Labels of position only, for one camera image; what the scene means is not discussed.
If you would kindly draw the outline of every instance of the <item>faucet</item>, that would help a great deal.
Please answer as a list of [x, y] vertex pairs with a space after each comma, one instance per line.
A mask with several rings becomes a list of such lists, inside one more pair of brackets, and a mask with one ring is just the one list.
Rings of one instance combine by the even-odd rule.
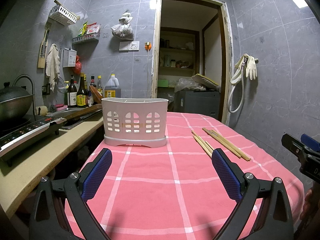
[[36, 96], [35, 96], [35, 83], [33, 82], [33, 79], [27, 75], [27, 74], [22, 74], [20, 76], [18, 76], [15, 81], [13, 82], [13, 86], [16, 85], [16, 83], [21, 79], [21, 78], [27, 78], [28, 80], [30, 80], [31, 82], [31, 88], [32, 88], [32, 112], [33, 115], [36, 115]]

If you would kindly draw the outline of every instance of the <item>bottle label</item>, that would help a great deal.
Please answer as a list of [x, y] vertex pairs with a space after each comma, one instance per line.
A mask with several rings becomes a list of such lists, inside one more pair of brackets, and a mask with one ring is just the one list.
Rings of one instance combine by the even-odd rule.
[[75, 106], [77, 104], [77, 92], [67, 94], [68, 106]]
[[115, 90], [105, 90], [104, 91], [104, 97], [105, 98], [115, 98], [116, 97], [116, 91]]
[[78, 95], [77, 96], [77, 105], [78, 106], [85, 106], [85, 95]]

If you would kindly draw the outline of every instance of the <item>orange plug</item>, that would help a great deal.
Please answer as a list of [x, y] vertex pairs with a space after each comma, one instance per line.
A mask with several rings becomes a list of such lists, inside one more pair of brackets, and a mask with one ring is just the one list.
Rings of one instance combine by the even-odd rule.
[[151, 50], [151, 42], [145, 42], [144, 47], [146, 48], [146, 50]]

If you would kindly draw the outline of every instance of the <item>ceiling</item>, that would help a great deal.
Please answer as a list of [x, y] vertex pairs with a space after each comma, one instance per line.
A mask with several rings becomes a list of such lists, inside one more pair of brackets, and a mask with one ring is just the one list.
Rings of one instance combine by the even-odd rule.
[[195, 3], [163, 0], [161, 4], [161, 26], [199, 31], [217, 12], [214, 8]]

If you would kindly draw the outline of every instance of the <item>kitchen counter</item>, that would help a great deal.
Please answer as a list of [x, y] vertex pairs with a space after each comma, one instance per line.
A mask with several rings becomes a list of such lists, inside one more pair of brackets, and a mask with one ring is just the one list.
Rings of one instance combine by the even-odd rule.
[[18, 154], [12, 167], [0, 161], [0, 204], [9, 218], [23, 200], [64, 157], [103, 125], [98, 113], [71, 130], [60, 130]]

